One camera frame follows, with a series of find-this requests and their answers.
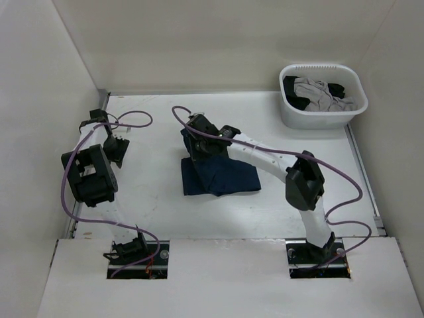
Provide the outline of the dark blue denim trousers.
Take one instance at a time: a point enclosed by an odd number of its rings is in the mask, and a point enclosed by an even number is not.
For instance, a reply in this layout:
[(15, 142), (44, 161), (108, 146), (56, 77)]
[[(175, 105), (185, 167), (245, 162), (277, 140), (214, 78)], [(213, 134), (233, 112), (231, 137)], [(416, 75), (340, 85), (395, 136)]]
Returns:
[(212, 194), (220, 197), (262, 189), (254, 166), (224, 156), (194, 160), (189, 132), (182, 129), (180, 133), (189, 152), (189, 157), (181, 159), (184, 195)]

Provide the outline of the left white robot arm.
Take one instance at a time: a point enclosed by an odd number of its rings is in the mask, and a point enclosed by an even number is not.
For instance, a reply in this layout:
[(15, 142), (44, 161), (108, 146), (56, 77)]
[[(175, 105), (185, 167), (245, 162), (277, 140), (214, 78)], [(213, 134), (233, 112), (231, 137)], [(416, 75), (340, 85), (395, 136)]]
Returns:
[(117, 211), (115, 195), (118, 192), (118, 181), (112, 165), (121, 168), (130, 141), (117, 137), (113, 129), (131, 125), (114, 123), (102, 109), (89, 112), (89, 119), (79, 126), (79, 140), (75, 148), (61, 155), (64, 167), (62, 179), (61, 201), (65, 202), (64, 190), (69, 185), (74, 199), (89, 208), (94, 208), (99, 220), (108, 226), (117, 243), (126, 243), (133, 239), (137, 232), (135, 227), (122, 227), (123, 216)]

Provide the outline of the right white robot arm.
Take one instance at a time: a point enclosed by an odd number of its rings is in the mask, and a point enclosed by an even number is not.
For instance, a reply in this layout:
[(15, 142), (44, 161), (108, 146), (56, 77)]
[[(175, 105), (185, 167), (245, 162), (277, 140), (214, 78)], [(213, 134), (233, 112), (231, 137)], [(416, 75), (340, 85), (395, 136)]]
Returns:
[(325, 220), (325, 179), (312, 153), (304, 151), (287, 160), (261, 150), (259, 144), (249, 147), (250, 139), (238, 129), (228, 125), (218, 129), (201, 113), (189, 116), (181, 134), (189, 152), (182, 160), (185, 194), (259, 191), (258, 171), (264, 170), (284, 183), (286, 201), (299, 211), (310, 259), (322, 262), (331, 255), (335, 235)]

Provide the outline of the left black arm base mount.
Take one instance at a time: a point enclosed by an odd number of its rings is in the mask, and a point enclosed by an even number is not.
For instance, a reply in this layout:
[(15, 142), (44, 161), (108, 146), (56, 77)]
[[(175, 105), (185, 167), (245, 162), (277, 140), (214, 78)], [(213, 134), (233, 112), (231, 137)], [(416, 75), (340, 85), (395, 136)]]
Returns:
[(108, 260), (107, 279), (164, 280), (168, 277), (170, 242), (147, 241), (142, 233), (127, 243), (111, 245), (103, 254)]

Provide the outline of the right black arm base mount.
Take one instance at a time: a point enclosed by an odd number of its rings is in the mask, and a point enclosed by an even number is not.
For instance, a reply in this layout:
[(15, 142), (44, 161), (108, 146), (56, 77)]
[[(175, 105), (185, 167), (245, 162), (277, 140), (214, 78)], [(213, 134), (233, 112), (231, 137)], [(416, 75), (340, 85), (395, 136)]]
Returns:
[(337, 239), (323, 256), (309, 248), (305, 240), (287, 240), (286, 251), (291, 279), (346, 278), (350, 279), (350, 268), (345, 246)]

